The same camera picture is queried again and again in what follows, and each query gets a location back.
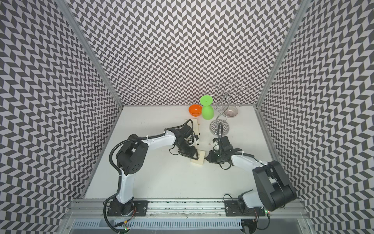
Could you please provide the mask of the cream jewelry box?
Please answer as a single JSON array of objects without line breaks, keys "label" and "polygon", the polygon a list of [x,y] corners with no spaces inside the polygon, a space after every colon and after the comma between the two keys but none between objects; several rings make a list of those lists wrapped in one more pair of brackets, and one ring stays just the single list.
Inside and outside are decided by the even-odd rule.
[{"label": "cream jewelry box", "polygon": [[197,150],[197,158],[191,159],[191,163],[203,166],[205,160],[206,151]]},{"label": "cream jewelry box", "polygon": [[198,119],[191,119],[193,122],[193,132],[196,136],[200,137],[200,131],[199,131],[199,123]]},{"label": "cream jewelry box", "polygon": [[194,135],[193,136],[193,143],[192,143],[193,146],[198,146],[199,145],[199,136],[198,135]]}]

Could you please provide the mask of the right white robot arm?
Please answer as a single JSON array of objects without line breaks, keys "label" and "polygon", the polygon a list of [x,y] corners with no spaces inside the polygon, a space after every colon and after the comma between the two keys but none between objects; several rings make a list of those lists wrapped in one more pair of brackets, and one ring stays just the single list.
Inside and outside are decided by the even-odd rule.
[{"label": "right white robot arm", "polygon": [[223,136],[224,125],[217,124],[216,144],[209,151],[206,160],[209,163],[229,164],[226,170],[237,167],[251,172],[256,188],[243,192],[238,196],[237,205],[240,212],[256,212],[257,208],[264,208],[265,213],[283,208],[297,198],[297,192],[282,165],[274,160],[263,162],[254,155],[245,153],[240,148],[233,148],[227,136]]}]

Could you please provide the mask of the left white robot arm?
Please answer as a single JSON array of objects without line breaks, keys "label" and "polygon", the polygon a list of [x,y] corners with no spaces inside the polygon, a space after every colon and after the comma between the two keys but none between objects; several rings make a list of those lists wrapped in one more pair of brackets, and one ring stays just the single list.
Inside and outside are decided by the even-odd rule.
[{"label": "left white robot arm", "polygon": [[132,134],[118,143],[109,154],[110,165],[118,172],[116,193],[103,202],[107,216],[127,216],[135,212],[133,186],[135,174],[142,168],[147,153],[166,146],[177,147],[178,155],[198,160],[198,150],[193,145],[198,136],[194,132],[193,120],[166,128],[155,136],[140,137]]}]

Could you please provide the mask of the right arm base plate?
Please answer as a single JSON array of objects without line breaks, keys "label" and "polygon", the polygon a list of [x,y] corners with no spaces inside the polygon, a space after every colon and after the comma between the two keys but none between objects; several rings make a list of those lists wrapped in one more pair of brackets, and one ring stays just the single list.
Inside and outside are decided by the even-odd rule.
[{"label": "right arm base plate", "polygon": [[248,208],[244,203],[237,200],[226,200],[224,204],[226,216],[266,216],[264,209],[260,207]]}]

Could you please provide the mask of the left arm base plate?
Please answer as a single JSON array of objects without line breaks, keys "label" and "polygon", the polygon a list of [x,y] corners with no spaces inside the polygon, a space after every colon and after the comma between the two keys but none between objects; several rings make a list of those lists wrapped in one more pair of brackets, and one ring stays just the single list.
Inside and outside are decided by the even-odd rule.
[{"label": "left arm base plate", "polygon": [[122,204],[115,199],[110,202],[106,215],[109,217],[146,216],[148,204],[149,202],[147,200],[131,200],[125,204]]}]

